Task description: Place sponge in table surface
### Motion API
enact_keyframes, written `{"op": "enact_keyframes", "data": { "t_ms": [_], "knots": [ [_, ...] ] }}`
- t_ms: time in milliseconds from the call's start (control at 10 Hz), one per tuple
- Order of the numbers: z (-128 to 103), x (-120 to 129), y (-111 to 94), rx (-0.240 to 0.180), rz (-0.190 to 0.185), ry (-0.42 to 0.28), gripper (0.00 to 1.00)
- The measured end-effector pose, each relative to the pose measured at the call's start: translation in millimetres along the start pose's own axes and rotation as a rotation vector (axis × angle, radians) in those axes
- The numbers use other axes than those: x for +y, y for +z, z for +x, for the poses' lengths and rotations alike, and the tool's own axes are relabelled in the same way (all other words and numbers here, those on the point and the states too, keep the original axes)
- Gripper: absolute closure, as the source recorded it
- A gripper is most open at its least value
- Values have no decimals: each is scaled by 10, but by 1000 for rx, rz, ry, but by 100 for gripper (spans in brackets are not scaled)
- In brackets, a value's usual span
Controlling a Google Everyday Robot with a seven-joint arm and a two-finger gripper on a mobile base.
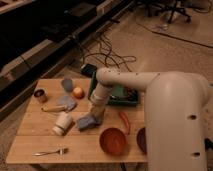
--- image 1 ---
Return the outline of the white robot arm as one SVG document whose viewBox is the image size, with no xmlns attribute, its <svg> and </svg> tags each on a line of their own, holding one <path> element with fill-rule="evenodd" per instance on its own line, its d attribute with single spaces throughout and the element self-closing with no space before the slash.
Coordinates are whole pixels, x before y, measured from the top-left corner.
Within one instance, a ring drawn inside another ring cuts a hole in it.
<svg viewBox="0 0 213 171">
<path fill-rule="evenodd" d="M 121 72 L 100 68 L 91 95 L 107 104 L 115 85 L 145 94 L 144 117 L 149 171 L 207 171 L 201 112 L 210 98 L 208 80 L 199 74 Z"/>
</svg>

